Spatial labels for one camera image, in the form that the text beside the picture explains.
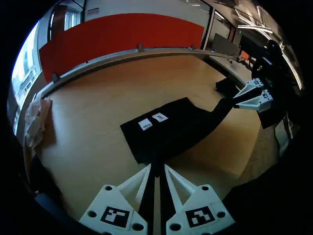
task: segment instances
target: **orange partition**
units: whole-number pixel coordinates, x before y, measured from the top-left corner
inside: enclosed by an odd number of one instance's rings
[[[131,13],[105,16],[79,24],[53,38],[40,50],[45,79],[62,75],[94,58],[144,47],[199,48],[204,27],[178,18]]]

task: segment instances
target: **black cloth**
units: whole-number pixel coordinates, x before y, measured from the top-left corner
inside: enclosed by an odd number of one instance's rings
[[[231,100],[221,99],[209,112],[183,98],[126,122],[121,129],[137,163],[161,166],[166,159],[184,152],[209,135],[232,107]],[[158,122],[152,117],[157,113],[168,119]],[[153,126],[143,131],[138,122],[145,118]]]

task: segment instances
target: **barcode label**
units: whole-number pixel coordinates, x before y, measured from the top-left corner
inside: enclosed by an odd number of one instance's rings
[[[152,123],[146,118],[140,122],[138,122],[138,124],[140,125],[140,127],[142,128],[142,130],[147,130],[150,127],[152,127]]]
[[[161,121],[165,121],[166,119],[168,119],[166,116],[164,116],[161,113],[157,113],[155,115],[152,116],[154,119],[158,120],[159,122]]]

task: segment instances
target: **plastic bag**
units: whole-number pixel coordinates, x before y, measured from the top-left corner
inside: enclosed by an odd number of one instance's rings
[[[29,104],[25,113],[25,136],[29,147],[34,148],[42,141],[45,120],[50,106],[50,98],[42,99],[41,95]]]

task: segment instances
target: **desk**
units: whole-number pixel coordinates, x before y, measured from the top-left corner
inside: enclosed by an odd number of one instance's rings
[[[232,74],[242,84],[251,80],[251,71],[248,70],[243,64],[240,64],[232,60],[232,64],[226,58],[210,56],[210,59],[216,62],[219,66],[225,68],[230,74]]]
[[[79,220],[104,184],[119,185],[144,167],[132,156],[121,124],[183,97],[213,110],[221,99],[215,83],[223,78],[194,56],[168,56],[101,69],[52,93],[36,151],[62,191],[68,213]],[[233,109],[214,132],[169,165],[195,184],[211,184],[223,198],[244,170],[259,128],[255,111]]]

